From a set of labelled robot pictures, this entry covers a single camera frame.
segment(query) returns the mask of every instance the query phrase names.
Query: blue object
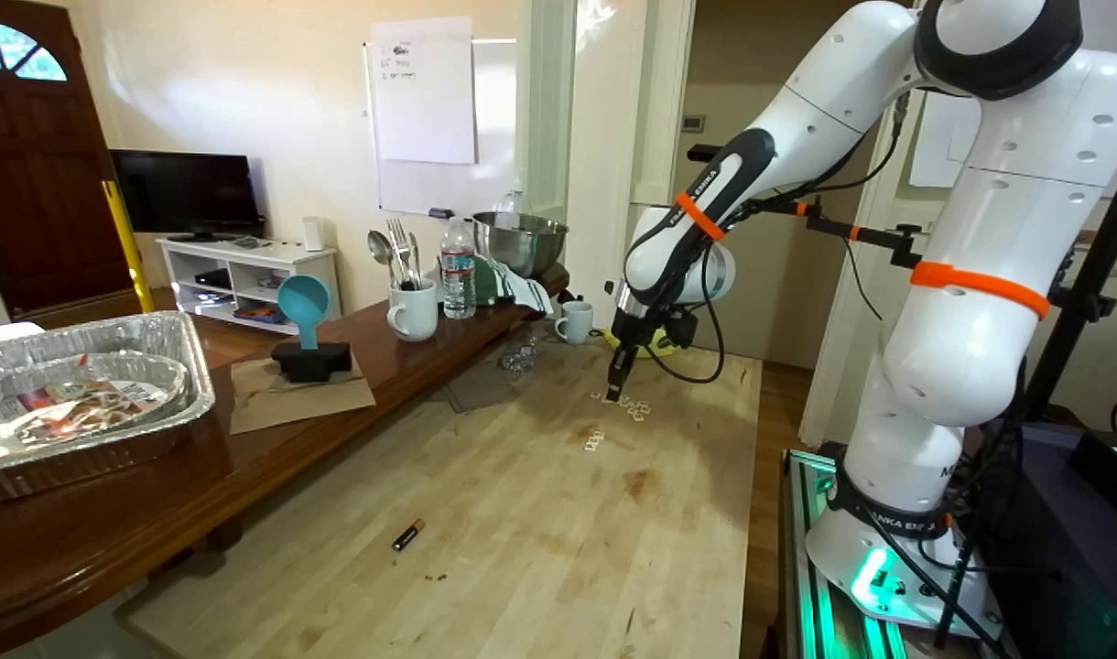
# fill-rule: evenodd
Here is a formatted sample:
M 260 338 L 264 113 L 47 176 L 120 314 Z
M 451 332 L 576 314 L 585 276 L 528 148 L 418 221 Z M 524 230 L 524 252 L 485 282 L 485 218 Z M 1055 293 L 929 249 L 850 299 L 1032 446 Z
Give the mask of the blue object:
M 296 324 L 299 331 L 299 347 L 314 353 L 314 331 L 321 325 L 325 312 L 330 312 L 330 291 L 310 280 L 310 276 L 292 276 L 280 285 L 275 293 L 280 312 L 291 314 L 291 324 Z

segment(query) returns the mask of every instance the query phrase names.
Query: orange ring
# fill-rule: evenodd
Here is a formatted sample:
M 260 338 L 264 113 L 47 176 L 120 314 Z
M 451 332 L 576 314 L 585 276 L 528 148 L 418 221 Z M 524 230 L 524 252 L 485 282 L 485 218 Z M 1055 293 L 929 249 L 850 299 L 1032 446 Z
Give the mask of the orange ring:
M 673 202 L 678 202 L 678 209 L 681 209 L 711 243 L 722 243 L 722 237 L 727 237 L 727 227 L 719 227 L 719 224 L 697 207 L 691 193 L 681 191 Z
M 988 293 L 988 297 L 1005 297 L 1005 299 L 1013 299 L 1022 308 L 1028 308 L 1037 320 L 1048 314 L 1048 299 L 1028 291 L 1028 285 L 1018 285 L 1018 282 L 1006 282 L 1006 280 L 994 280 L 994 276 L 980 276 L 980 270 L 956 270 L 951 264 L 916 264 L 912 270 L 912 285 L 926 285 L 926 291 L 944 291 L 944 285 L 959 285 L 959 291 L 976 291 L 976 293 Z

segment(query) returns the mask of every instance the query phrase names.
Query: doorway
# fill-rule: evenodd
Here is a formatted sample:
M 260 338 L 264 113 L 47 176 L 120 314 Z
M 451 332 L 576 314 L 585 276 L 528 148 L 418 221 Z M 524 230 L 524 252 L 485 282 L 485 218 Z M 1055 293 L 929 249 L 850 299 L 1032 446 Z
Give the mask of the doorway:
M 0 291 L 47 308 L 128 291 L 103 199 L 109 150 L 69 10 L 0 3 Z
M 697 143 L 722 148 L 751 124 L 850 3 L 697 0 L 673 191 L 685 191 L 705 174 L 685 154 Z M 857 181 L 869 168 L 869 154 L 873 139 L 857 148 L 840 181 Z M 836 221 L 854 221 L 857 193 L 827 193 L 821 207 Z M 727 347 L 731 357 L 813 371 L 846 247 L 807 230 L 792 218 L 756 218 L 727 247 L 738 252 L 741 270 L 731 293 L 714 304 Z M 719 347 L 711 324 L 698 324 L 697 341 Z

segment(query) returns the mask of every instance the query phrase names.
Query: television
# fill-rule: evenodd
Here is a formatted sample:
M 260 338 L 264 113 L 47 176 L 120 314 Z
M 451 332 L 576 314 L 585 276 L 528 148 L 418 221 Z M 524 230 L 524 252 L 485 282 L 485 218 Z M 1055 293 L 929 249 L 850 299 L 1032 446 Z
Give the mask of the television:
M 264 237 L 253 168 L 242 154 L 109 150 L 132 230 Z

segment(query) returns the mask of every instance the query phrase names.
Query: floor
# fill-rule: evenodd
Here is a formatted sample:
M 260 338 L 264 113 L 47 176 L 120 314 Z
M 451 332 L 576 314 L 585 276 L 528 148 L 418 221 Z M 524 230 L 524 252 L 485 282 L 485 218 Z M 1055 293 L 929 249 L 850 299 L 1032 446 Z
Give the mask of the floor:
M 109 314 L 136 314 L 132 293 L 92 297 L 82 304 L 36 308 L 21 320 L 50 325 L 75 325 Z M 786 451 L 803 446 L 797 424 L 813 375 L 796 366 L 764 362 L 760 446 L 756 446 L 756 509 L 746 535 L 746 608 L 744 608 L 744 659 L 761 656 L 764 629 L 777 620 L 777 526 L 780 526 L 780 462 Z

